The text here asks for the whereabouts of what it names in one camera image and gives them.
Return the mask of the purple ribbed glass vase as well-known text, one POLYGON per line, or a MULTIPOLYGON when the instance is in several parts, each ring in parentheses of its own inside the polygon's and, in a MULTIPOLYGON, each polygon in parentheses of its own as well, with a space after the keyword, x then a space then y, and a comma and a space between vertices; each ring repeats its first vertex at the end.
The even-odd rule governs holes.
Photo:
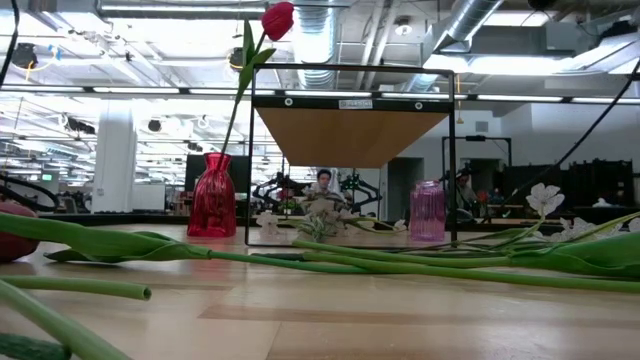
POLYGON ((445 236, 445 192, 439 181, 417 183, 410 195, 412 241, 442 242, 445 236))

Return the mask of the black round ceiling device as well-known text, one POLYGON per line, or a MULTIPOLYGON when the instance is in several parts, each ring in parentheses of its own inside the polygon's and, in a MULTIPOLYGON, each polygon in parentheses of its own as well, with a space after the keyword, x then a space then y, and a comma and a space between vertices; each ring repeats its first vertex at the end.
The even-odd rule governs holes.
POLYGON ((13 51, 11 63, 21 69, 33 69, 38 65, 38 57, 35 53, 36 45, 33 43, 18 43, 13 51))
POLYGON ((229 54, 228 64, 232 71, 240 73, 246 65, 250 63, 254 55, 254 48, 250 46, 248 49, 243 47, 235 47, 229 54))

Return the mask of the red glass vase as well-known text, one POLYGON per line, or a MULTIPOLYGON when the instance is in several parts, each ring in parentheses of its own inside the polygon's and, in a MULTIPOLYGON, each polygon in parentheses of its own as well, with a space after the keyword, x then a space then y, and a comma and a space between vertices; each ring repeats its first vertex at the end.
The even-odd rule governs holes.
POLYGON ((236 234, 235 187, 228 172, 231 156, 206 153, 205 170, 195 184, 187 234, 227 238, 236 234))

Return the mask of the pink artificial tulip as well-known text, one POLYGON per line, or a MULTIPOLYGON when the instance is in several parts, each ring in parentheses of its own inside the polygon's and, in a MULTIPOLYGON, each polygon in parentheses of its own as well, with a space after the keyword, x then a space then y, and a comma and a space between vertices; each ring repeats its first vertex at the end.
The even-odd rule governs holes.
POLYGON ((0 280, 23 289, 82 292, 143 301, 152 296, 148 286, 128 282, 27 275, 0 275, 0 280))

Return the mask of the black cabinet row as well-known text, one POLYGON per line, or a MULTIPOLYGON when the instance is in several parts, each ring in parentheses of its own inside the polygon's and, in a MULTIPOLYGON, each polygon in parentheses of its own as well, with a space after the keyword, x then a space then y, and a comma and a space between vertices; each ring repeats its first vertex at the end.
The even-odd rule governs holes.
POLYGON ((537 183, 554 185, 565 195, 565 208, 591 207, 599 199, 614 206, 633 207, 635 205, 634 173, 631 161, 608 161, 594 159, 591 162, 573 162, 565 170, 554 168, 528 186, 536 175, 546 170, 548 165, 522 165, 506 167, 502 191, 505 197, 518 192, 510 201, 523 203, 524 197, 537 183))

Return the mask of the dark red artificial tulip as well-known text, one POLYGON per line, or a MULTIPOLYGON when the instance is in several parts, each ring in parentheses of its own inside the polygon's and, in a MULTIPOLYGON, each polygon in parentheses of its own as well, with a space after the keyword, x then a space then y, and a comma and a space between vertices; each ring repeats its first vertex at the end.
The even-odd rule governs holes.
POLYGON ((640 294, 640 279, 570 274, 552 270, 488 267, 455 269, 356 259, 301 248, 287 259, 214 251, 151 232, 92 229, 57 220, 0 212, 0 233, 64 245, 48 254, 57 262, 123 263, 130 261, 229 260, 330 274, 411 274, 515 285, 640 294))

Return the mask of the wooden shelf black metal frame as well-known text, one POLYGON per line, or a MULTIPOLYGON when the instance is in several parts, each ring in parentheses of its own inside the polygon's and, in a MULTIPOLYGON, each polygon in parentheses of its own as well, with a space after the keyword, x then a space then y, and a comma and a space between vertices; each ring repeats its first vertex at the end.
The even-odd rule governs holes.
POLYGON ((251 84, 250 122, 259 117, 293 166, 380 168, 443 120, 455 135, 456 74, 446 69, 266 63, 262 70, 392 73, 444 77, 439 96, 364 90, 287 90, 259 94, 251 84))

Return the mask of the bright red artificial tulip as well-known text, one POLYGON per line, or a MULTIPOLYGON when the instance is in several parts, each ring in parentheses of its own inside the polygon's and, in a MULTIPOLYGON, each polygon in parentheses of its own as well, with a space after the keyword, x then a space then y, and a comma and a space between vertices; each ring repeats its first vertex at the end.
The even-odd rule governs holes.
POLYGON ((279 2, 270 6, 261 18, 262 33, 258 42, 254 41, 253 31, 248 20, 244 21, 243 47, 242 47, 242 69, 239 72, 238 89, 234 98, 234 105, 231 112, 229 125, 222 145, 221 154, 225 154, 231 131, 236 120, 239 103, 244 96, 244 92, 253 81, 254 67, 257 64, 266 63, 275 53, 275 49, 262 50, 265 38, 277 42, 293 27, 294 5, 290 2, 279 2))

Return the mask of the black frame stand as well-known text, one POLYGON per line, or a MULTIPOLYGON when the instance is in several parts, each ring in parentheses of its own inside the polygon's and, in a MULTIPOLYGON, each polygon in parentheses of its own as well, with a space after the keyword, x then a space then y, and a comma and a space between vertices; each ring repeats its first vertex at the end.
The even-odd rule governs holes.
POLYGON ((440 181, 446 183, 450 179, 450 175, 448 173, 448 169, 446 168, 446 152, 448 151, 447 142, 453 139, 454 141, 463 140, 465 142, 495 142, 495 141, 504 141, 507 144, 507 164, 509 166, 513 165, 513 152, 512 152, 512 139, 510 137, 493 137, 493 136, 484 136, 484 135, 467 135, 467 136, 443 136, 441 138, 441 169, 442 176, 440 181))

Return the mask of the black computer monitor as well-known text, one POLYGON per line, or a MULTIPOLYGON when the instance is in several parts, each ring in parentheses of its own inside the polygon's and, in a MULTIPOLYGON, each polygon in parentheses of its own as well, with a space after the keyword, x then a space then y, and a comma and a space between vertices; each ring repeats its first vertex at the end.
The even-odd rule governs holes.
MULTIPOLYGON (((247 190, 249 183, 249 160, 248 156, 230 155, 228 164, 222 165, 226 169, 234 184, 235 192, 241 193, 247 190)), ((204 173, 208 162, 204 154, 189 154, 186 159, 185 190, 193 192, 197 179, 204 173)))

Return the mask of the person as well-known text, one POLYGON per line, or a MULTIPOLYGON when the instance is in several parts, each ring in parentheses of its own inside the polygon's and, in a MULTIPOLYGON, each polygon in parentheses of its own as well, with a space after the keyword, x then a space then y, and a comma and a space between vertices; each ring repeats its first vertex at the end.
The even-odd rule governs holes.
POLYGON ((316 181, 306 190, 308 199, 325 198, 334 202, 344 202, 344 197, 330 188, 332 173, 328 169, 320 169, 316 181))
POLYGON ((455 198, 450 201, 450 209, 455 211, 457 223, 472 223, 475 220, 477 196, 470 186, 471 172, 460 170, 455 177, 455 198))

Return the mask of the white pillar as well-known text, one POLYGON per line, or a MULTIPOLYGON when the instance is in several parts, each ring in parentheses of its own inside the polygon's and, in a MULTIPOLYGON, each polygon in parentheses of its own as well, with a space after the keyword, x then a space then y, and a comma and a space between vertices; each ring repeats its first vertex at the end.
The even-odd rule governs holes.
POLYGON ((99 114, 93 213, 132 211, 137 131, 131 103, 105 100, 99 114))

